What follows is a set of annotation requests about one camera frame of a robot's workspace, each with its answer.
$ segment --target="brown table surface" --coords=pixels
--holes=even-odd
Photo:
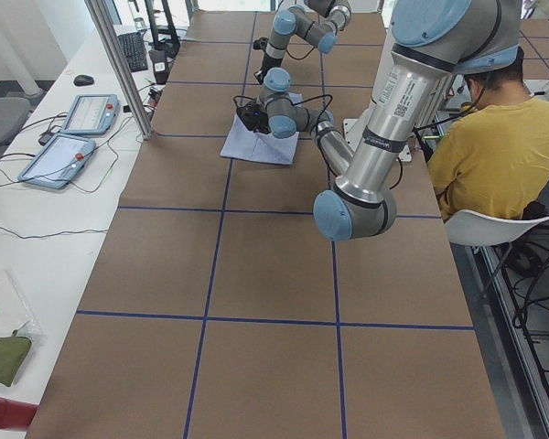
[[[291,166],[220,157],[272,20],[193,17],[28,438],[504,437],[419,153],[394,226],[335,244],[310,140]],[[549,21],[521,40],[525,76],[549,79]],[[293,91],[358,117],[383,41],[356,15],[327,56],[285,58]]]

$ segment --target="green cloth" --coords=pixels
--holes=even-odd
[[[20,365],[27,357],[31,341],[26,337],[0,337],[0,382],[12,385]]]

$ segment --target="blue joint cap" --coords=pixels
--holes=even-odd
[[[472,73],[481,73],[501,69],[510,66],[516,59],[516,53],[519,45],[500,50],[496,53],[490,53],[484,57],[469,59],[456,65],[454,73],[457,75],[469,75]]]
[[[287,9],[287,11],[290,11],[290,10],[293,9],[293,8],[294,8],[294,9],[299,9],[299,10],[305,12],[305,13],[307,12],[307,10],[305,9],[305,7],[304,7],[303,5],[292,5],[291,7],[289,7],[289,8]]]
[[[291,75],[285,69],[273,67],[266,73],[264,85],[270,91],[283,93],[291,88]]]
[[[292,12],[280,11],[273,20],[273,29],[280,35],[291,35],[295,33],[296,18]]]
[[[420,48],[439,40],[468,12],[471,0],[409,0],[393,10],[394,40],[406,48]]]
[[[341,197],[332,190],[324,190],[315,198],[313,217],[321,234],[330,241],[351,238],[350,213]]]
[[[336,45],[338,37],[333,32],[328,32],[323,38],[319,41],[318,50],[321,53],[329,53],[333,47]]]
[[[282,114],[269,118],[268,126],[276,139],[286,139],[296,133],[295,121]]]

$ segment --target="black hair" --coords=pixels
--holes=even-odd
[[[513,80],[522,82],[522,61],[524,60],[524,51],[521,46],[517,49],[516,58],[510,66],[502,69],[483,71],[481,73],[472,73],[464,75],[464,80],[475,80],[486,89],[498,90],[503,82]]]

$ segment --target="tablet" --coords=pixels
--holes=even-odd
[[[20,173],[18,181],[61,189],[77,176],[94,150],[92,139],[55,134]]]
[[[115,94],[81,94],[75,97],[60,133],[76,135],[104,134],[118,113]]]

